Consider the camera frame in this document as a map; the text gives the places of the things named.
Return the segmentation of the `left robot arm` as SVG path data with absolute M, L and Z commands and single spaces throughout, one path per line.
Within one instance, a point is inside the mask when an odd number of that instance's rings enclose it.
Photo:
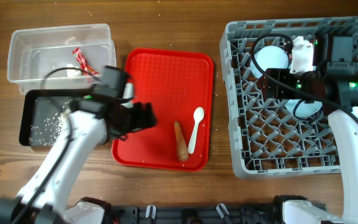
M 112 136 L 157 124 L 150 103 L 91 94 L 71 102 L 65 127 L 42 165 L 14 198 L 0 198 L 0 223 L 106 223 L 109 203 L 98 199 L 67 208 L 68 195 L 90 152 Z

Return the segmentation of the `light blue plate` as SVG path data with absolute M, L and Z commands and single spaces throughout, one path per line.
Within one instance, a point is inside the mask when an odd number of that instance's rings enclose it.
M 307 118 L 314 115 L 323 105 L 322 102 L 319 101 L 315 101 L 314 103 L 305 103 L 302 101 L 295 110 L 295 106 L 299 102 L 300 100 L 288 100 L 285 104 L 286 109 L 299 118 Z

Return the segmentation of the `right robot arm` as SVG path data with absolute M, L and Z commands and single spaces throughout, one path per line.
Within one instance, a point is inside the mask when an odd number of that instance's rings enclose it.
M 342 217 L 306 200 L 280 204 L 284 223 L 358 223 L 358 75 L 324 68 L 293 73 L 269 68 L 258 80 L 264 97 L 320 101 L 339 154 L 344 191 Z

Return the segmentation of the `blue bowl with food scraps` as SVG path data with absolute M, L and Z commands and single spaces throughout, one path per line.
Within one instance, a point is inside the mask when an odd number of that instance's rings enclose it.
M 254 57 L 263 71 L 268 68 L 288 68 L 289 65 L 288 55 L 282 48 L 274 45 L 262 47 Z

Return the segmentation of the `white plastic spoon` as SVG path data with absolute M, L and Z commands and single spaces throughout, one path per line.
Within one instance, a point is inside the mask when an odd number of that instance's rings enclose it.
M 202 107 L 197 107 L 193 113 L 194 126 L 192 130 L 192 134 L 188 143 L 188 153 L 193 154 L 196 146 L 196 138 L 198 134 L 198 127 L 200 122 L 204 118 L 204 109 Z

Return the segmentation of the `red snack wrapper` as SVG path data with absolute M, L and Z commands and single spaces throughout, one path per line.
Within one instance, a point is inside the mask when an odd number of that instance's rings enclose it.
M 75 56 L 76 61 L 79 63 L 81 70 L 86 71 L 87 73 L 90 73 L 92 75 L 99 74 L 98 71 L 96 71 L 87 61 L 85 55 L 82 53 L 82 51 L 77 47 L 72 54 Z

